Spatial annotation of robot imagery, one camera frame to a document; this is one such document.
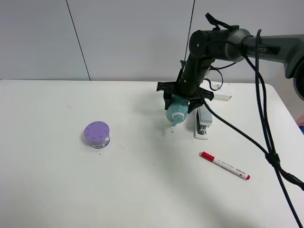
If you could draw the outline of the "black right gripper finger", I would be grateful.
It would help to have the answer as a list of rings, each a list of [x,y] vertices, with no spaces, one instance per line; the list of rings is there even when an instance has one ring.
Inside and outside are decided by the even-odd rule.
[[[164,107],[165,110],[168,110],[170,104],[172,103],[172,98],[173,98],[172,93],[166,92],[166,91],[163,92],[163,99],[164,99],[164,102],[165,102],[165,107]]]

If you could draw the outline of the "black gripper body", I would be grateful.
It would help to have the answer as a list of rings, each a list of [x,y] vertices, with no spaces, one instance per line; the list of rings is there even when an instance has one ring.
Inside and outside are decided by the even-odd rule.
[[[166,94],[176,95],[187,100],[206,98],[212,100],[213,92],[198,87],[202,83],[213,59],[187,59],[183,62],[178,78],[174,82],[158,82],[156,91],[163,91]]]

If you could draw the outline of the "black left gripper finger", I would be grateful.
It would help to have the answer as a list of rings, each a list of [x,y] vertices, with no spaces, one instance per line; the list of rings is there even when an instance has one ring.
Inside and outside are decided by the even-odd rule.
[[[203,105],[203,101],[201,99],[190,100],[188,105],[188,114],[194,111],[196,108],[199,108]]]

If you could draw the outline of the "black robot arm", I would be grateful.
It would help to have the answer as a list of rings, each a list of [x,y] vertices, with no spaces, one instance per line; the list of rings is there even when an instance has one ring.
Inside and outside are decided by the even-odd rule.
[[[188,112],[202,106],[202,99],[212,100],[213,92],[198,89],[212,63],[224,60],[237,63],[246,57],[284,64],[285,77],[294,80],[294,89],[300,98],[304,97],[304,36],[276,35],[252,36],[238,25],[228,25],[215,19],[209,13],[206,18],[212,30],[197,30],[189,40],[190,54],[181,62],[179,75],[174,82],[159,82],[157,91],[163,91],[165,110],[172,103],[173,96],[190,102]]]

